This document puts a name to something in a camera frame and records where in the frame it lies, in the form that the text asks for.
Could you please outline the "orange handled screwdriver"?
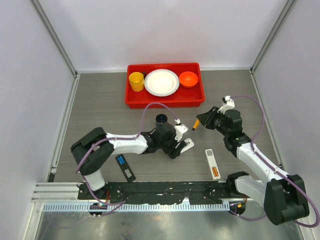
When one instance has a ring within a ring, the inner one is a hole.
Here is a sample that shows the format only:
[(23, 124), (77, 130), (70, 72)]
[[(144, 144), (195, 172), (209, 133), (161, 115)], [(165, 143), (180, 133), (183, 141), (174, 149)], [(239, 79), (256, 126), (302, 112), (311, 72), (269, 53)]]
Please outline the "orange handled screwdriver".
[(200, 124), (201, 124), (200, 121), (197, 119), (189, 132), (189, 137), (192, 136), (192, 134), (195, 132), (195, 130), (198, 128)]

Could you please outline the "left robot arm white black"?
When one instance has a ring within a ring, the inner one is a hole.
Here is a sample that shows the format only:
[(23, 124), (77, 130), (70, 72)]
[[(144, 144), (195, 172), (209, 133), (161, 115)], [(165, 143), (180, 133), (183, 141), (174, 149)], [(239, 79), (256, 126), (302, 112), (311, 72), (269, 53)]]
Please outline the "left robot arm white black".
[(188, 131), (184, 124), (166, 125), (137, 135), (118, 135), (96, 127), (70, 147), (77, 163), (75, 172), (87, 183), (89, 194), (100, 200), (107, 192), (101, 167), (111, 156), (124, 154), (146, 155), (162, 150), (171, 159), (194, 147), (191, 138), (183, 140)]

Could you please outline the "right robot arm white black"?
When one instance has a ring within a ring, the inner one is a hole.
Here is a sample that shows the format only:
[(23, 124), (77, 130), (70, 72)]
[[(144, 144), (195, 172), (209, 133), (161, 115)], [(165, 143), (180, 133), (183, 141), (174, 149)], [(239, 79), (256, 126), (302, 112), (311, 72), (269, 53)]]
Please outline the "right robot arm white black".
[(226, 193), (233, 198), (240, 194), (259, 203), (274, 224), (280, 225), (295, 221), (310, 214), (303, 179), (299, 175), (290, 175), (278, 168), (253, 144), (242, 128), (241, 113), (228, 109), (220, 112), (214, 106), (208, 112), (198, 114), (197, 121), (209, 130), (217, 130), (223, 135), (226, 149), (245, 163), (259, 178), (254, 180), (246, 173), (228, 176)]

